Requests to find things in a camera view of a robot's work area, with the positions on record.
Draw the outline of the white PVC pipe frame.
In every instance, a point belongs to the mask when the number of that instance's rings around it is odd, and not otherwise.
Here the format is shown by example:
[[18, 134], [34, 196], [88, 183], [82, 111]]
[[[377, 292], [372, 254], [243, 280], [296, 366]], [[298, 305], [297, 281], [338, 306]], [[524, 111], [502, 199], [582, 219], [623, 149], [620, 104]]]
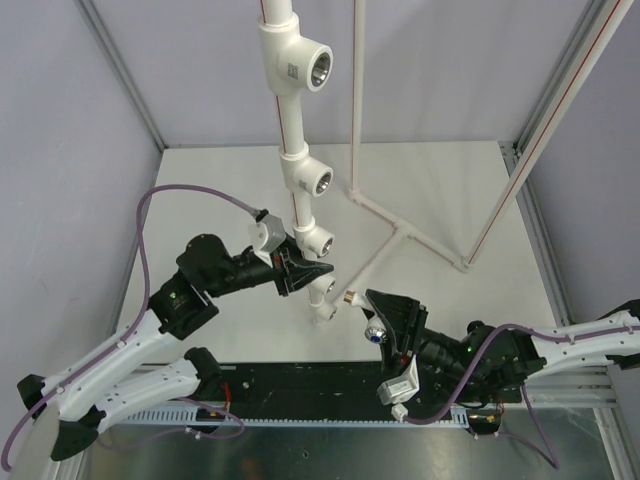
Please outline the white PVC pipe frame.
[[344, 320], [344, 295], [397, 287], [428, 303], [447, 325], [465, 320], [555, 326], [556, 305], [517, 203], [527, 179], [588, 75], [631, 9], [628, 1], [587, 4], [568, 50], [532, 118], [513, 142], [364, 144], [366, 5], [351, 12], [350, 137], [310, 145], [302, 97], [329, 47], [306, 38], [288, 1], [264, 1], [258, 35], [268, 83], [277, 91], [277, 134], [287, 223], [312, 257], [334, 247], [335, 287], [309, 292], [317, 324]]

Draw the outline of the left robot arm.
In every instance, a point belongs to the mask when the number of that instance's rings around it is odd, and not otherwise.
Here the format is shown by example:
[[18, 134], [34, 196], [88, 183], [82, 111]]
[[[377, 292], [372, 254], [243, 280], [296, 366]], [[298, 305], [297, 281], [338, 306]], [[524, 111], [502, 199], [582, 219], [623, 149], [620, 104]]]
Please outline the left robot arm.
[[284, 235], [274, 247], [228, 253], [223, 241], [201, 234], [177, 258], [177, 272], [143, 304], [140, 315], [65, 371], [30, 374], [17, 385], [32, 419], [48, 407], [58, 411], [53, 461], [67, 460], [91, 446], [120, 420], [168, 400], [210, 400], [223, 388], [222, 371], [205, 347], [148, 374], [128, 376], [153, 354], [174, 347], [219, 312], [216, 298], [272, 283], [286, 297], [331, 274], [333, 266], [305, 257]]

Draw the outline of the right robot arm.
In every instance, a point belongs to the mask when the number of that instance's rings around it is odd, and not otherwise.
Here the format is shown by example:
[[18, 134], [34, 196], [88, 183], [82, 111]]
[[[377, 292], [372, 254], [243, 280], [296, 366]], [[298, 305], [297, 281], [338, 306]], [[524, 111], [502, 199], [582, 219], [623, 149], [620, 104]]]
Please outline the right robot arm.
[[411, 400], [445, 405], [517, 402], [527, 380], [578, 367], [639, 365], [639, 303], [630, 300], [600, 319], [550, 330], [472, 321], [457, 340], [427, 327], [419, 301], [368, 289], [345, 302], [362, 310], [366, 338], [379, 346], [384, 405]]

